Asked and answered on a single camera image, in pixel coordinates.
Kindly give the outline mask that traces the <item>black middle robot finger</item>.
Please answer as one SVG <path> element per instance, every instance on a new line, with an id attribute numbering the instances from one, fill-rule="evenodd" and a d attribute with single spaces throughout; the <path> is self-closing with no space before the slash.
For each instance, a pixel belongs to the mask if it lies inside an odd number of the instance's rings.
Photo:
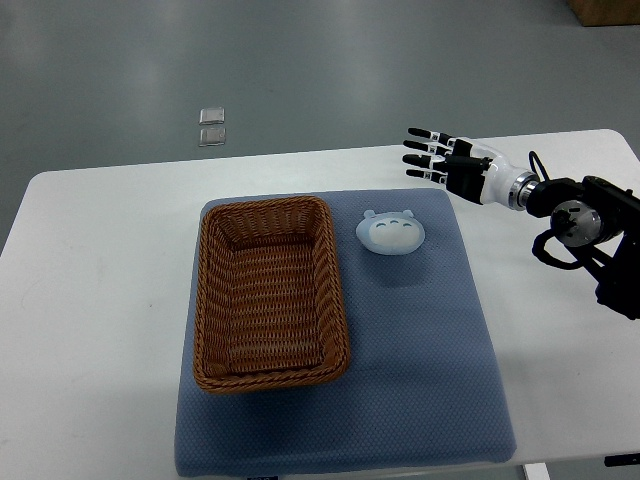
<path id="1" fill-rule="evenodd" d="M 404 140 L 403 145 L 407 148 L 425 152 L 428 155 L 434 156 L 446 156 L 452 153 L 455 146 L 454 141 L 448 141 L 446 143 L 440 142 L 418 142 L 415 140 Z"/>

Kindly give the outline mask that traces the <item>black little robot finger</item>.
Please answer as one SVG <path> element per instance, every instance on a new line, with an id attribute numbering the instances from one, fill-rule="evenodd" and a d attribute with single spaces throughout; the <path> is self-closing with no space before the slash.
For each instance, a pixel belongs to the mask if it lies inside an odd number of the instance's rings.
<path id="1" fill-rule="evenodd" d="M 434 183 L 446 183 L 448 175 L 438 171 L 407 169 L 406 175 L 409 177 L 429 180 Z"/>

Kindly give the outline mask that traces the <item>black ring robot finger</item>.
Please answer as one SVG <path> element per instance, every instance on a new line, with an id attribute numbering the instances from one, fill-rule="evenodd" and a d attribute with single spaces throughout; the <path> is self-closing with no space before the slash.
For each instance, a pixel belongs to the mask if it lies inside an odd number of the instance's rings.
<path id="1" fill-rule="evenodd" d="M 421 169 L 443 169 L 446 158 L 433 155 L 405 154 L 402 161 L 407 165 Z"/>

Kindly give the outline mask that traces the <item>black index robot finger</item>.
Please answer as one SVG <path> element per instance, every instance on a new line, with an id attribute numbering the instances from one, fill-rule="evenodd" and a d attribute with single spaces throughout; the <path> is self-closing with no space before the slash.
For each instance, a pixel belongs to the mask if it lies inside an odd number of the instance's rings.
<path id="1" fill-rule="evenodd" d="M 457 141 L 457 137 L 455 136 L 422 128 L 411 127 L 407 132 L 414 137 L 422 138 L 425 142 L 437 143 L 443 146 L 453 146 Z"/>

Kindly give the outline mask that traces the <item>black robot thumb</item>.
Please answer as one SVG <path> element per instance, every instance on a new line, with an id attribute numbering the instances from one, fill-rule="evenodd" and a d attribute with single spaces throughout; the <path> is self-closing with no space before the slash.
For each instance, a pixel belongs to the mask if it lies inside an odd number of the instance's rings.
<path id="1" fill-rule="evenodd" d="M 448 171 L 487 171 L 491 165 L 489 157 L 448 155 L 445 157 Z"/>

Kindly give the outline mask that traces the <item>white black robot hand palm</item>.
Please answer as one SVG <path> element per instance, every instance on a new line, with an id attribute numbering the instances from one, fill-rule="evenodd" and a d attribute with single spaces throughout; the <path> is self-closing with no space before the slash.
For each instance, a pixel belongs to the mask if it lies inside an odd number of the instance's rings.
<path id="1" fill-rule="evenodd" d="M 479 142 L 457 138 L 449 155 L 489 157 L 487 171 L 448 171 L 446 189 L 479 205 L 498 203 L 507 208 L 525 208 L 534 188 L 534 173 L 511 164 L 508 157 Z"/>

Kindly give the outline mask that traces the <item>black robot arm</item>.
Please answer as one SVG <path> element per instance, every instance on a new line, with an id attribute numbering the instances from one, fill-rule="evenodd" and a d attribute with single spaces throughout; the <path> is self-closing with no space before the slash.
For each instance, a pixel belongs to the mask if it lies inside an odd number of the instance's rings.
<path id="1" fill-rule="evenodd" d="M 403 156 L 407 175 L 442 184 L 468 202 L 499 204 L 546 218 L 533 241 L 540 262 L 566 271 L 584 269 L 597 282 L 599 304 L 636 320 L 639 288 L 639 200 L 605 179 L 550 177 L 536 151 L 527 168 L 502 152 L 465 137 L 411 128 Z"/>

